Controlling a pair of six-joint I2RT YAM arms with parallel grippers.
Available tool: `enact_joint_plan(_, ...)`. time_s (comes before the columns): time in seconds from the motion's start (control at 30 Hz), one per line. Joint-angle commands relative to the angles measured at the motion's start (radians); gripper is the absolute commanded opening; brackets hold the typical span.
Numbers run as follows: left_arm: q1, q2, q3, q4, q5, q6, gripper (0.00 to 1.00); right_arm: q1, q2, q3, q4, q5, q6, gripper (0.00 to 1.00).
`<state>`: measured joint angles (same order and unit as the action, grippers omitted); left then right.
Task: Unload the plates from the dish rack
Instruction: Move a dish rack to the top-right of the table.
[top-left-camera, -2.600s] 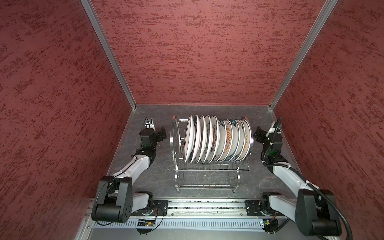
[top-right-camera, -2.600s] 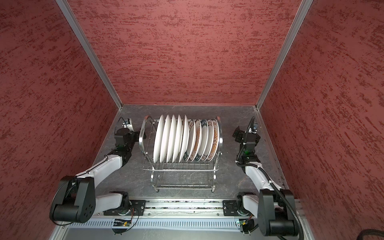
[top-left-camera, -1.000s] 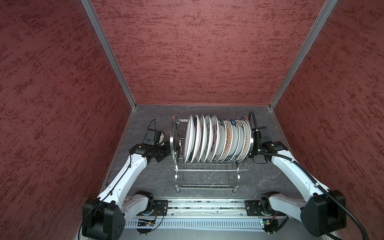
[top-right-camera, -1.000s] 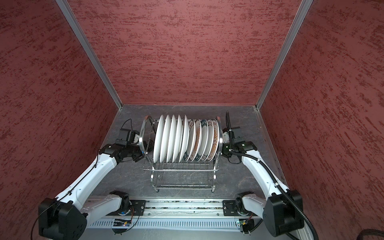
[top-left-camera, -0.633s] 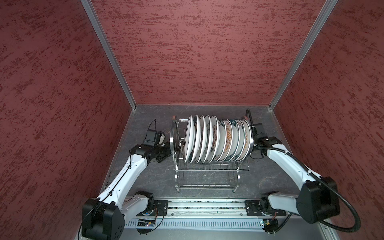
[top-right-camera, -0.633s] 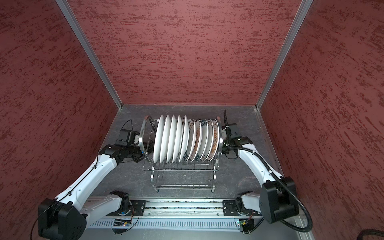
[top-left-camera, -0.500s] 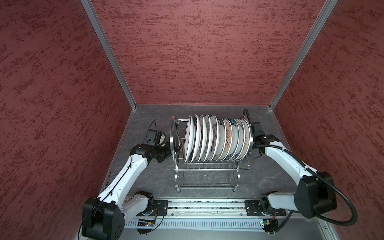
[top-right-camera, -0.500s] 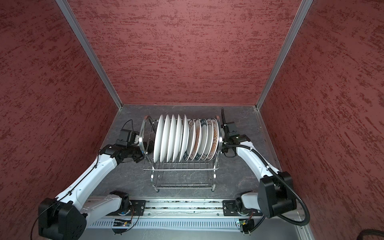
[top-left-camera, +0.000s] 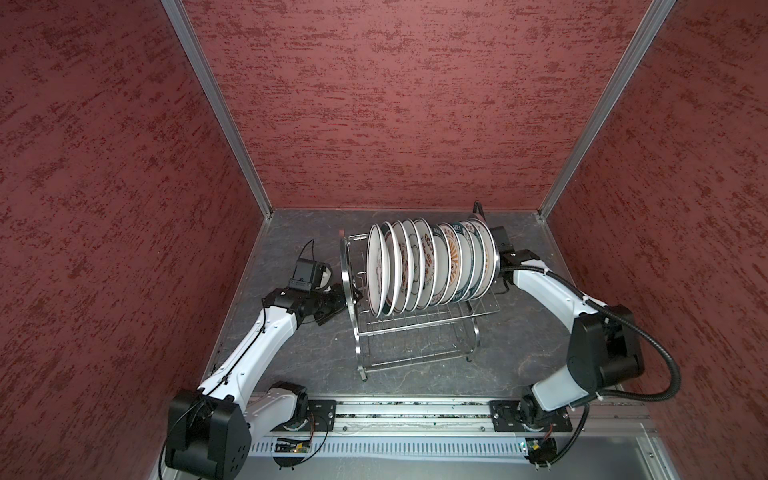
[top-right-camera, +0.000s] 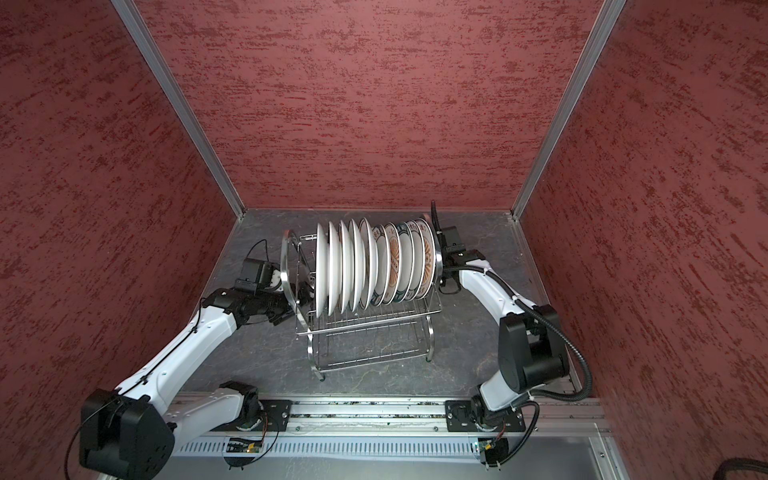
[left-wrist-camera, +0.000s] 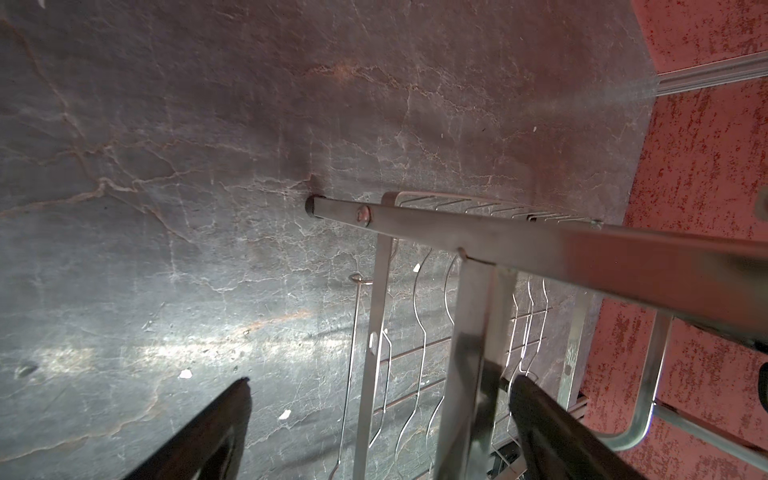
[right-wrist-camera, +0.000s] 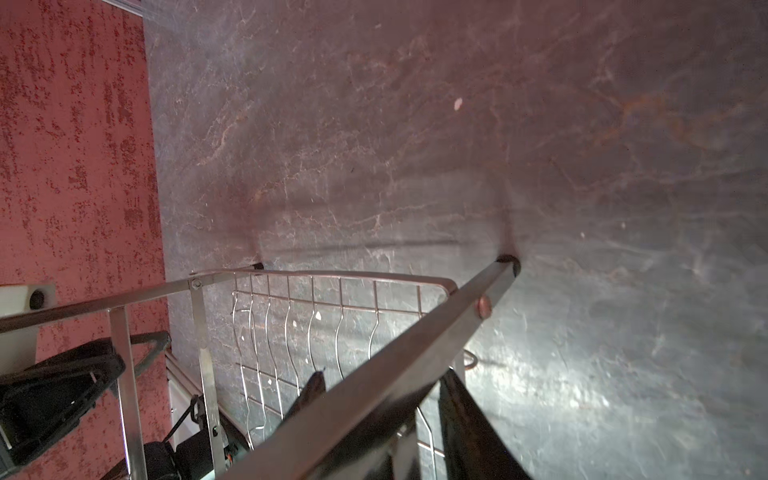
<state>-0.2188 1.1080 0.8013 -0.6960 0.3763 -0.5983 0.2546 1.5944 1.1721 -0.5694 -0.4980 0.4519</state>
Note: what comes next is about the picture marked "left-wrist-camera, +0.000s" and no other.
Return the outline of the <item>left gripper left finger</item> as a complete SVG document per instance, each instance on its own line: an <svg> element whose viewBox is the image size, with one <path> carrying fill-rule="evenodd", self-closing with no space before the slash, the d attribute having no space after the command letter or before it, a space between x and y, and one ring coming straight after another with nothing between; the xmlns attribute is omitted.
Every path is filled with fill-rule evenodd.
<svg viewBox="0 0 768 480"><path fill-rule="evenodd" d="M249 379L233 382L129 479L235 479L252 411Z"/></svg>

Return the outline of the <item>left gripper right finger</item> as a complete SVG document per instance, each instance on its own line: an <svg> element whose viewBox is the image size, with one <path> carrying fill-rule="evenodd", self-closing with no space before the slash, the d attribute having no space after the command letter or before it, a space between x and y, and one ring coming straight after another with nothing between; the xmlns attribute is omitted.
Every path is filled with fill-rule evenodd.
<svg viewBox="0 0 768 480"><path fill-rule="evenodd" d="M511 384L509 410L530 479L641 479L525 376Z"/></svg>

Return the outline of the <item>chrome wire dish rack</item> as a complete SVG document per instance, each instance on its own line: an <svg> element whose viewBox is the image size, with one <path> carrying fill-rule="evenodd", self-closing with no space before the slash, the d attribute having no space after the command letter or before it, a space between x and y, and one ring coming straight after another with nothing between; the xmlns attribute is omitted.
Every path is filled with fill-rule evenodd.
<svg viewBox="0 0 768 480"><path fill-rule="evenodd" d="M370 299L349 350L359 412L340 437L354 450L353 478L530 479L511 384L529 378L581 423L575 378L598 293L655 318L629 425L590 433L620 458L660 420L766 468L764 448L657 394L674 320L766 351L765 243L446 193L389 192L379 203L311 196L305 208L377 236L371 278L353 275Z"/></svg>

